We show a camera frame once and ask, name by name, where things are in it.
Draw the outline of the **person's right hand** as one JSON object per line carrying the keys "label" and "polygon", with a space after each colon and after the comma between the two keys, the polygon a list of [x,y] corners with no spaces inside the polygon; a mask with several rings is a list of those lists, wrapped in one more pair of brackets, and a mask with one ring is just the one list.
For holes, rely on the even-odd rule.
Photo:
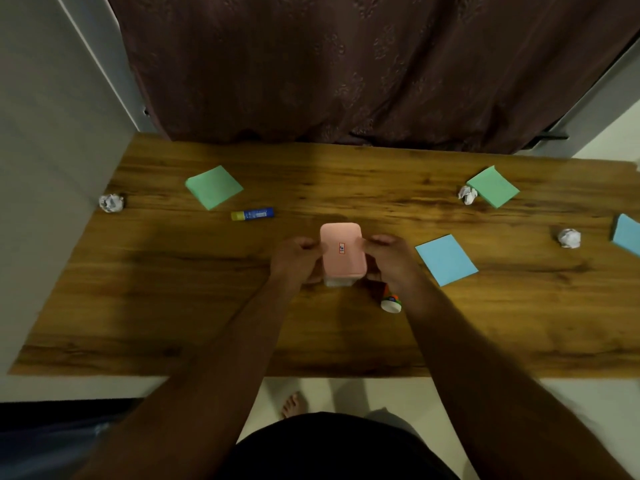
{"label": "person's right hand", "polygon": [[369,257],[367,276],[389,285],[402,299],[424,284],[429,284],[423,270],[412,256],[412,250],[403,238],[390,234],[361,238],[360,246]]}

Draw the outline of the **person's left hand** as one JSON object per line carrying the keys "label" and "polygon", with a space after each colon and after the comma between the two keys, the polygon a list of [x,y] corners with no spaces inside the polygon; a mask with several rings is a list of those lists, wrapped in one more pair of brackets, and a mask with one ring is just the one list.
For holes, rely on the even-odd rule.
{"label": "person's left hand", "polygon": [[300,281],[298,281],[294,273],[294,248],[295,247],[296,246],[294,243],[294,237],[282,241],[277,246],[271,258],[269,277],[272,280],[284,282],[291,288],[299,289],[302,285],[305,285],[305,284],[300,283]]}

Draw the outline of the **pink lidded plastic box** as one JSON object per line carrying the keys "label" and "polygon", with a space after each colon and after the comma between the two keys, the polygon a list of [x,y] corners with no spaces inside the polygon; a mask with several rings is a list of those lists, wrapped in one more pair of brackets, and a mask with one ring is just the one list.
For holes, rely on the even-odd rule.
{"label": "pink lidded plastic box", "polygon": [[323,281],[327,287],[349,287],[367,272],[367,260],[357,223],[326,223],[320,227]]}

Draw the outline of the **person's right forearm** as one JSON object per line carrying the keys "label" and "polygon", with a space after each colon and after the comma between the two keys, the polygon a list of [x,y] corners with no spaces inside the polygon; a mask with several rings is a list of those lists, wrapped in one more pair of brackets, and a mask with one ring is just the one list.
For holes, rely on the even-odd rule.
{"label": "person's right forearm", "polygon": [[420,271],[383,278],[482,480],[633,480],[558,399],[468,322]]}

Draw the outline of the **person's left forearm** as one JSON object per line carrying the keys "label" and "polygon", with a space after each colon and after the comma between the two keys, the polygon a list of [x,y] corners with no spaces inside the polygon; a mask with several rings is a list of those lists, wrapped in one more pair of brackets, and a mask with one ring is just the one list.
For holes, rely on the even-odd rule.
{"label": "person's left forearm", "polygon": [[272,276],[187,366],[98,446],[73,480],[204,480],[235,446],[301,282]]}

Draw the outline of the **white glue bottle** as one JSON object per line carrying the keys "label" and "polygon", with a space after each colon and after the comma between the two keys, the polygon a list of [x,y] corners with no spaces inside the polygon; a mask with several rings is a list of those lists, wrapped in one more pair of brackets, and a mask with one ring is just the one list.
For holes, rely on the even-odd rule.
{"label": "white glue bottle", "polygon": [[391,314],[398,314],[403,309],[402,302],[398,295],[390,290],[388,283],[385,284],[383,295],[380,300],[380,307],[387,313]]}

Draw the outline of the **blue and yellow glue stick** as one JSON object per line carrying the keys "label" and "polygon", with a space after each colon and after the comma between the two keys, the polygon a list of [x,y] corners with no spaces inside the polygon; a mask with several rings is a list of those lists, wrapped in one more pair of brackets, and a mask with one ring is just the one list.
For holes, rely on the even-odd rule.
{"label": "blue and yellow glue stick", "polygon": [[232,221],[244,222],[255,219],[273,218],[275,217],[275,212],[272,207],[266,207],[261,209],[234,211],[231,212],[230,217]]}

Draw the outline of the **blue sticky note pad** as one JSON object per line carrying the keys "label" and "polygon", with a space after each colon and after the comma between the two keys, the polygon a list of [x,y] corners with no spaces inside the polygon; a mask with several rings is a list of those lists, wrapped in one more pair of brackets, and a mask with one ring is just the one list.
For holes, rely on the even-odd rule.
{"label": "blue sticky note pad", "polygon": [[415,247],[440,287],[478,273],[478,268],[452,234]]}
{"label": "blue sticky note pad", "polygon": [[613,222],[611,242],[640,258],[640,223],[626,214],[620,214]]}

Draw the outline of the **green sticky note pad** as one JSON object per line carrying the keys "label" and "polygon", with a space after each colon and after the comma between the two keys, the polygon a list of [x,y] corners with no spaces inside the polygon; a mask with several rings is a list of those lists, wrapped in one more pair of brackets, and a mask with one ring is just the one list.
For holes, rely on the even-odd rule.
{"label": "green sticky note pad", "polygon": [[516,197],[520,190],[498,172],[495,166],[488,167],[467,181],[480,197],[494,209],[501,208]]}
{"label": "green sticky note pad", "polygon": [[185,186],[207,211],[244,190],[243,186],[220,165],[189,177],[185,181]]}

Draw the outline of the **person's bare foot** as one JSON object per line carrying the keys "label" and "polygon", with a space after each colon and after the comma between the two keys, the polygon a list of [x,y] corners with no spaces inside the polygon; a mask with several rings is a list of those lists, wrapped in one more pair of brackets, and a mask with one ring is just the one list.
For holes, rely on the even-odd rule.
{"label": "person's bare foot", "polygon": [[280,411],[280,417],[282,420],[291,419],[307,412],[308,405],[304,396],[300,392],[295,392],[285,400]]}

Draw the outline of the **dark brown patterned curtain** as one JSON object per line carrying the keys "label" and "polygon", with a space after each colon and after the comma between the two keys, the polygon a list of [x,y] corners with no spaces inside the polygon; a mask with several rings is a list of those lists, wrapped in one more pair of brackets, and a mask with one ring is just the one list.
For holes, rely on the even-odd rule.
{"label": "dark brown patterned curtain", "polygon": [[640,0],[108,0],[172,141],[510,154],[640,32]]}

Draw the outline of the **person's black shorts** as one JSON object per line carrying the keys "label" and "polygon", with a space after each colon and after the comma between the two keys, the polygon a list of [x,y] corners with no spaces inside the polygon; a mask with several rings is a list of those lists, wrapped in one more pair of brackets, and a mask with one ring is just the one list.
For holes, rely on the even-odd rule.
{"label": "person's black shorts", "polygon": [[305,413],[237,443],[211,480],[460,480],[411,432],[341,413]]}

